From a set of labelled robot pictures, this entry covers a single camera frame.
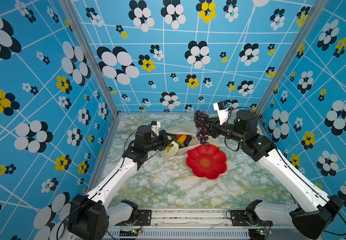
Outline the translucent cream plastic bag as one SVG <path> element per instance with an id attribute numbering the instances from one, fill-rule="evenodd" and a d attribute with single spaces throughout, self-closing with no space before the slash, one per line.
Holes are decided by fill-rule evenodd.
<path id="1" fill-rule="evenodd" d="M 200 141 L 196 137 L 196 127 L 193 121 L 184 122 L 170 127 L 167 133 L 177 136 L 177 139 L 161 152 L 162 157 L 170 159 L 186 154 L 189 150 L 199 147 Z"/>

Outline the green fruit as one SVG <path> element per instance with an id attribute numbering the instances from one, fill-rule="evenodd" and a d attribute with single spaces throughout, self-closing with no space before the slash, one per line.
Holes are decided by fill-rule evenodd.
<path id="1" fill-rule="evenodd" d="M 187 135 L 176 135 L 177 139 L 175 140 L 175 142 L 181 146 L 183 145 L 184 140 L 186 139 Z"/>

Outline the purple grape bunch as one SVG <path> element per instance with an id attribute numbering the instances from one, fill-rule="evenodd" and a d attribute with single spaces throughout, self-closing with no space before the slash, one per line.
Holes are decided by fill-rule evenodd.
<path id="1" fill-rule="evenodd" d="M 196 127 L 196 138 L 204 146 L 209 146 L 210 123 L 209 115 L 206 112 L 197 110 L 194 114 L 194 123 Z"/>

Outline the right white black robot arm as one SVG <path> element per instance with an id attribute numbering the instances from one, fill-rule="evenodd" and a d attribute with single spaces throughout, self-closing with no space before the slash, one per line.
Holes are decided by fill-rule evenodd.
<path id="1" fill-rule="evenodd" d="M 228 116 L 229 110 L 222 110 L 217 118 L 201 117 L 205 133 L 238 142 L 240 149 L 272 173 L 295 199 L 292 205 L 255 200 L 246 207 L 246 221 L 251 225 L 262 221 L 285 224 L 309 239 L 318 239 L 339 215 L 343 200 L 313 184 L 284 158 L 272 140 L 258 134 L 259 119 L 252 111 L 238 111 L 232 124 L 228 123 Z"/>

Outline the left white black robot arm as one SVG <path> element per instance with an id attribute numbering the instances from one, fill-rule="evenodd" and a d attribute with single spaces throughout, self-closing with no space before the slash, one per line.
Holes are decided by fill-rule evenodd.
<path id="1" fill-rule="evenodd" d="M 161 130 L 161 123 L 153 121 L 136 130 L 135 140 L 122 154 L 117 166 L 95 188 L 71 201 L 68 231 L 83 240 L 101 240 L 108 229 L 119 224 L 133 224 L 138 218 L 138 205 L 123 200 L 110 207 L 114 196 L 149 159 L 150 152 L 161 152 L 172 138 Z"/>

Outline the red flower-shaped plate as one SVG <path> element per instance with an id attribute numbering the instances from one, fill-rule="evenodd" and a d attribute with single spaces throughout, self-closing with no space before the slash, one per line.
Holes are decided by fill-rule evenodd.
<path id="1" fill-rule="evenodd" d="M 187 152 L 186 165 L 198 178 L 216 180 L 227 171 L 227 156 L 214 145 L 200 145 Z"/>

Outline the right aluminium corner post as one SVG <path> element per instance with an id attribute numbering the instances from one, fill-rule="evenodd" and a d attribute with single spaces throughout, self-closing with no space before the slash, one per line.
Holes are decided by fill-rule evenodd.
<path id="1" fill-rule="evenodd" d="M 313 6 L 311 7 L 310 14 L 307 17 L 305 23 L 300 27 L 300 30 L 298 31 L 297 35 L 295 36 L 292 44 L 290 45 L 290 48 L 286 52 L 284 58 L 282 59 L 278 70 L 276 71 L 276 74 L 274 78 L 269 83 L 268 87 L 266 88 L 262 98 L 260 99 L 257 108 L 255 110 L 255 113 L 259 115 L 266 104 L 269 102 L 269 98 L 276 88 L 276 86 L 279 84 L 283 74 L 285 74 L 286 70 L 289 68 L 291 62 L 293 61 L 293 58 L 295 57 L 299 47 L 304 42 L 308 34 L 310 33 L 311 29 L 315 25 L 317 19 L 319 18 L 321 12 L 323 11 L 324 7 L 326 6 L 328 0 L 317 0 L 314 2 Z"/>

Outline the aluminium corner post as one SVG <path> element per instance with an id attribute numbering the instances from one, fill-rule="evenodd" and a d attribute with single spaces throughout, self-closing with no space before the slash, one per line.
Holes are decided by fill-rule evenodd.
<path id="1" fill-rule="evenodd" d="M 259 115 L 266 104 L 269 102 L 269 98 L 276 88 L 276 86 L 279 84 L 283 74 L 285 74 L 286 70 L 289 68 L 291 62 L 293 61 L 293 58 L 295 57 L 299 47 L 304 42 L 308 34 L 310 33 L 311 29 L 315 25 L 317 19 L 319 18 L 321 12 L 323 11 L 324 7 L 326 6 L 328 0 L 317 0 L 314 2 L 313 6 L 311 7 L 310 14 L 307 17 L 305 23 L 300 27 L 300 30 L 298 31 L 297 35 L 295 36 L 292 44 L 290 45 L 290 48 L 286 52 L 284 58 L 282 59 L 278 70 L 276 71 L 276 74 L 274 78 L 269 83 L 268 87 L 266 88 L 262 98 L 260 99 L 257 108 L 255 110 L 255 113 Z"/>
<path id="2" fill-rule="evenodd" d="M 111 93 L 109 91 L 109 87 L 106 84 L 106 81 L 104 79 L 104 76 L 99 68 L 99 65 L 96 61 L 96 58 L 94 56 L 93 50 L 91 49 L 89 45 L 89 41 L 85 35 L 85 32 L 83 30 L 83 26 L 81 25 L 77 12 L 74 9 L 72 1 L 67 0 L 60 0 L 60 4 L 67 16 L 67 19 L 70 21 L 74 33 L 76 35 L 76 38 L 87 58 L 87 61 L 89 63 L 89 66 L 98 82 L 99 88 L 101 89 L 105 99 L 107 100 L 107 103 L 114 115 L 114 118 L 117 118 L 119 116 L 119 111 L 115 105 L 115 102 L 111 96 Z"/>

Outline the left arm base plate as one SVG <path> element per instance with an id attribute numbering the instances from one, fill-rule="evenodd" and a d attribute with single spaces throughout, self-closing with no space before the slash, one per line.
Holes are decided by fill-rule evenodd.
<path id="1" fill-rule="evenodd" d="M 152 213 L 152 210 L 138 210 L 134 220 L 120 222 L 116 226 L 150 226 Z"/>

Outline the aluminium front rail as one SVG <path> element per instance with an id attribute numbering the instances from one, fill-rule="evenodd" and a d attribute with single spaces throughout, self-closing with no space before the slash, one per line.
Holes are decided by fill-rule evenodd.
<path id="1" fill-rule="evenodd" d="M 273 222 L 272 227 L 234 227 L 228 209 L 152 210 L 150 226 L 113 226 L 102 240 L 304 240 L 294 227 Z"/>

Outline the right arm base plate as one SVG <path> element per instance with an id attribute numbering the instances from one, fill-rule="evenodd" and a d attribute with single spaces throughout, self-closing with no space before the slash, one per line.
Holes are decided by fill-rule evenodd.
<path id="1" fill-rule="evenodd" d="M 273 226 L 272 221 L 258 220 L 254 223 L 248 222 L 248 217 L 245 215 L 245 210 L 227 210 L 225 216 L 232 222 L 234 227 L 259 227 L 268 228 Z"/>

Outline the left aluminium corner post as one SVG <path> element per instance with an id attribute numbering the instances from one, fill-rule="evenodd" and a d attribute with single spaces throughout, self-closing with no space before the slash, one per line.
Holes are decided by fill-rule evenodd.
<path id="1" fill-rule="evenodd" d="M 91 49 L 89 45 L 89 41 L 85 35 L 85 32 L 83 30 L 83 26 L 81 25 L 77 12 L 74 9 L 72 1 L 67 0 L 60 0 L 60 4 L 67 16 L 67 19 L 70 21 L 74 33 L 76 35 L 76 38 L 87 58 L 87 61 L 89 63 L 89 66 L 98 82 L 99 88 L 101 89 L 105 99 L 107 100 L 107 103 L 114 115 L 114 118 L 117 118 L 119 116 L 119 111 L 115 105 L 115 102 L 111 96 L 111 93 L 109 91 L 109 87 L 106 84 L 106 81 L 104 79 L 104 76 L 99 68 L 99 65 L 96 61 L 96 58 L 94 56 L 93 50 Z"/>

